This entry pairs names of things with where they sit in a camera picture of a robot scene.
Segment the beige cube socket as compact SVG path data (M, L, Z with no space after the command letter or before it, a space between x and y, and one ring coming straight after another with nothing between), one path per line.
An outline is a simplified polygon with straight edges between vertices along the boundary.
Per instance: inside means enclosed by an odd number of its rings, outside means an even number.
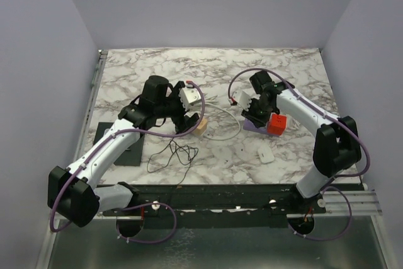
M202 118L201 122L197 126L197 128L192 132L193 135L197 137L202 137L204 133L207 131L208 120L206 118Z

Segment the purple power strip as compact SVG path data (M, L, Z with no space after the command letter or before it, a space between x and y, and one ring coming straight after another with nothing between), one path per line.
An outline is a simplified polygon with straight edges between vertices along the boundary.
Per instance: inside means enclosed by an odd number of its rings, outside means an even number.
M259 134L269 135L266 127L256 127L252 121L245 119L243 129L249 132L255 132Z

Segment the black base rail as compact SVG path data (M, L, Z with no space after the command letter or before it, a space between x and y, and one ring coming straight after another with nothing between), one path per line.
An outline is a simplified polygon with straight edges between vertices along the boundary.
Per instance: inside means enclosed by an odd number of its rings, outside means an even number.
M106 210L118 222L141 221L148 229L286 227L288 217L326 211L322 196L307 201L285 185L137 185L135 205L158 201L158 210Z

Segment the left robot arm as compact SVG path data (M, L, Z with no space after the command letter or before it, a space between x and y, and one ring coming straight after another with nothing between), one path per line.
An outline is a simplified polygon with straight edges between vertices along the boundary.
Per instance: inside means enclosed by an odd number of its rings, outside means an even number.
M203 113L188 116L190 106L204 103L201 89L193 81L172 85L165 77L149 76L142 93L124 106L109 131L83 156L66 168L56 166L48 176L47 203L51 209L50 230L56 214L78 227L89 224L94 216L119 209L125 215L136 213L139 200L136 190L126 183L99 188L101 177L130 146L151 129L158 119L171 119L175 125L170 139L186 136L202 122Z

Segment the red cube socket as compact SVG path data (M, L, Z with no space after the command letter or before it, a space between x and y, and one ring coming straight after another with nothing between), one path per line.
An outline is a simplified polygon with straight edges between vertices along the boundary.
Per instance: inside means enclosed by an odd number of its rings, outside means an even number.
M272 113L268 121L266 130L270 135L281 136L287 128L287 117Z

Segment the white plug adapter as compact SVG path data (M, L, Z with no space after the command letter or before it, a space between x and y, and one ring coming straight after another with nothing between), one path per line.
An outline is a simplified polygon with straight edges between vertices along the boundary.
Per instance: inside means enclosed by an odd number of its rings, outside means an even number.
M261 146L258 149L257 154L263 164L272 163L275 160L275 156L270 146Z

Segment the black power adapter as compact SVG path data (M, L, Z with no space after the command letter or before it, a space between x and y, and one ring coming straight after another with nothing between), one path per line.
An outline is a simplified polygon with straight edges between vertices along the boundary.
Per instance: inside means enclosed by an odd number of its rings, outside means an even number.
M171 153L166 164L160 165L156 169L150 169L150 164L153 161L153 159L157 156L162 155L165 151L169 151ZM176 184L176 186L180 186L186 179L188 172L192 167L193 161L197 157L198 153L199 153L198 147L193 147L188 144L179 145L174 139L171 139L163 149L161 149L159 152L155 152L149 156L149 159L148 159L147 165L146 165L146 171L149 174L160 172L160 171L168 168L173 157L176 157L176 159L179 161L179 163L182 166L187 167L186 171L184 172L183 177L181 178L179 183Z

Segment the aluminium frame rail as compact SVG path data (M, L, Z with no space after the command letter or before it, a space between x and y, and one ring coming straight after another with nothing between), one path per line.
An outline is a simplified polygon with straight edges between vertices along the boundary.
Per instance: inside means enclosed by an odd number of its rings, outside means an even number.
M312 219L321 215L334 215L334 216L349 216L349 215L377 215L381 213L380 204L374 192L359 190L347 191L345 188L329 188L324 193L319 194L322 196L322 201L326 208L323 214L310 214L306 213L303 217L288 217L288 219ZM151 207L158 210L162 206L161 202L154 201L151 203L143 203L140 205L129 206L127 210L142 210L144 207ZM91 210L84 209L81 211L82 218L73 218L71 215L64 215L56 213L55 219L65 219L79 227L88 225L94 219L107 218L103 216L105 209Z

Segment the black mat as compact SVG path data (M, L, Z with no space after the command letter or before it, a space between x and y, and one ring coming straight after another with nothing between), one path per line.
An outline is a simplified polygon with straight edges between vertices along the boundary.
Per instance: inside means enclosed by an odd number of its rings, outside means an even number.
M96 133L93 140L95 145L110 129L113 125L112 122L99 122ZM144 146L144 134L140 134L138 141L120 155L120 157L113 163L115 166L140 166L142 159L142 151Z

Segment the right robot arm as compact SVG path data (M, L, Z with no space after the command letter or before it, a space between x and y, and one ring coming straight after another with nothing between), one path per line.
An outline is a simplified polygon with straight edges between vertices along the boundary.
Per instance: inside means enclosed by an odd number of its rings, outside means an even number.
M325 112L304 98L288 81L276 83L267 71L249 78L257 98L244 91L236 92L231 100L242 108L242 116L257 128L267 126L276 114L286 112L315 136L313 165L296 183L289 198L290 208L303 213L336 175L361 160L361 146L356 122L350 116L338 117Z

